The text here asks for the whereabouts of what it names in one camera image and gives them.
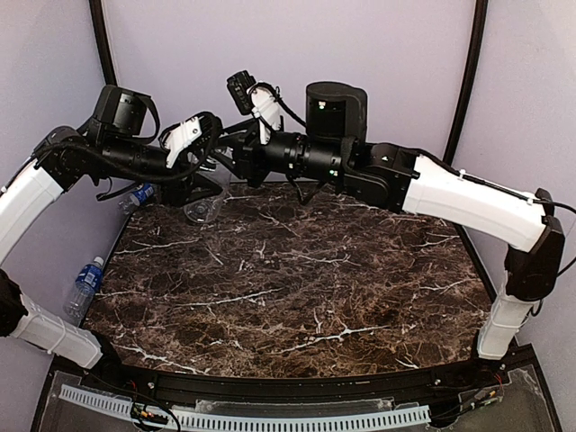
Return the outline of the clear bottle without label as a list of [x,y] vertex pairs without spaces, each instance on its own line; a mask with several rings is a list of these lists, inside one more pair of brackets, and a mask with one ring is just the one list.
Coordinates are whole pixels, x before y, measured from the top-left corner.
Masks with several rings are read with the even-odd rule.
[[199,202],[188,204],[183,207],[183,212],[186,218],[197,224],[212,223],[217,219],[224,199],[230,189],[231,174],[228,171],[224,174],[217,174],[214,172],[208,175],[223,187],[223,192],[218,196],[203,199]]

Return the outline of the Pepsi bottle blue cap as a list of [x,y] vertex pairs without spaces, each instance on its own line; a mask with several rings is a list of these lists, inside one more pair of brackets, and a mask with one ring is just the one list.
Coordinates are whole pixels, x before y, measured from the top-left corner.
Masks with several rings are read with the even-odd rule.
[[129,192],[119,202],[119,208],[123,214],[130,215],[157,194],[158,186],[156,184],[144,183]]

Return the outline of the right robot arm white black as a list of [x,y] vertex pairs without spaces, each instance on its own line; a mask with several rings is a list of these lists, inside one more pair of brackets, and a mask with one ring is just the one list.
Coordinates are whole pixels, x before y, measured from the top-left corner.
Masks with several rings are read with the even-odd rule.
[[306,88],[303,132],[284,129],[289,114],[278,91],[249,73],[231,76],[227,88],[246,132],[232,129],[228,169],[256,187],[271,173],[305,177],[339,194],[389,212],[436,217],[478,230],[508,246],[505,282],[476,339],[476,355],[504,357],[530,310],[554,288],[565,236],[557,203],[544,189],[520,192],[457,170],[419,148],[366,139],[368,96],[333,81]]

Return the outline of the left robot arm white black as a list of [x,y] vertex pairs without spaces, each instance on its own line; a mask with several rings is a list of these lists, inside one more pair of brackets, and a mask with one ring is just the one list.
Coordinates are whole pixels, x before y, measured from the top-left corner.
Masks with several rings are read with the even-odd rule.
[[[189,203],[192,190],[206,183],[196,172],[218,142],[221,120],[199,112],[144,137],[146,115],[160,124],[149,95],[105,85],[94,113],[80,127],[49,132],[1,189],[1,257],[7,258],[39,216],[83,176],[95,184],[119,178],[160,185],[168,204]],[[104,337],[43,309],[6,273],[1,274],[1,335],[85,370],[117,359]]]

